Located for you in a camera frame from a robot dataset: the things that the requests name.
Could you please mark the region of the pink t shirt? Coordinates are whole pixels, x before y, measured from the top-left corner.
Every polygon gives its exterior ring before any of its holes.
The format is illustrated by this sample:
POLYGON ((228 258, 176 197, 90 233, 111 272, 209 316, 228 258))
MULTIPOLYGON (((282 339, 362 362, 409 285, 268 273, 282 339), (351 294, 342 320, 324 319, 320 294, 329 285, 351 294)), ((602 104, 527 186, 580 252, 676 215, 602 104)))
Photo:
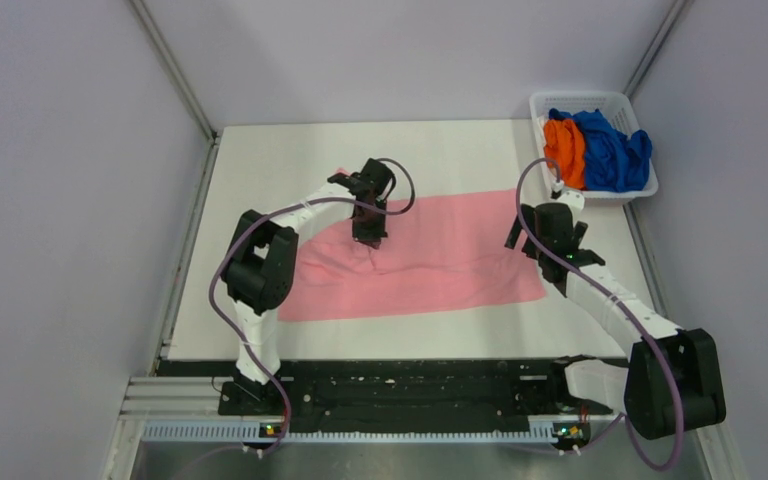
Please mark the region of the pink t shirt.
POLYGON ((505 248, 514 190, 419 198, 388 218, 377 249, 351 237, 350 220, 305 241, 278 317, 314 322, 417 315, 537 301, 535 262, 505 248))

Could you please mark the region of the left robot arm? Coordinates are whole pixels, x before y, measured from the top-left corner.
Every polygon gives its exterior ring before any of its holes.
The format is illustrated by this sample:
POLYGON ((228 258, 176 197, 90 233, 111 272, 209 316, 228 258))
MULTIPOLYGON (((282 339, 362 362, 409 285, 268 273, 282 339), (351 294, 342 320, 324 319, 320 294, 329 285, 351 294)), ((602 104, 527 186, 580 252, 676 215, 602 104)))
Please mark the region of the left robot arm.
POLYGON ((238 377, 243 401, 257 413, 279 404, 277 316, 291 292, 300 246, 348 220, 354 242, 377 249, 387 238, 387 202, 403 166, 370 158, 358 172, 338 171, 297 202, 270 213, 244 212, 208 290, 214 311, 239 339, 238 377))

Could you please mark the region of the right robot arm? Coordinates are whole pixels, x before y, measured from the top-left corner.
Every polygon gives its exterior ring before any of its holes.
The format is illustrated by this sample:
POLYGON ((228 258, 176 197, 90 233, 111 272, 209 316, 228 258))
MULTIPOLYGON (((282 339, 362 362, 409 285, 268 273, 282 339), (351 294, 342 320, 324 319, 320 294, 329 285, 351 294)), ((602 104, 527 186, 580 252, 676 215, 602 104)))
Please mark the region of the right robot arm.
POLYGON ((581 248, 586 231, 568 204, 523 204, 505 242, 513 249, 525 234, 522 251, 543 279, 595 320, 627 359, 624 367, 589 355, 555 360, 549 404, 560 412, 585 400, 609 407, 648 440, 722 423, 727 408, 713 337, 678 326, 625 288, 601 256, 581 248))

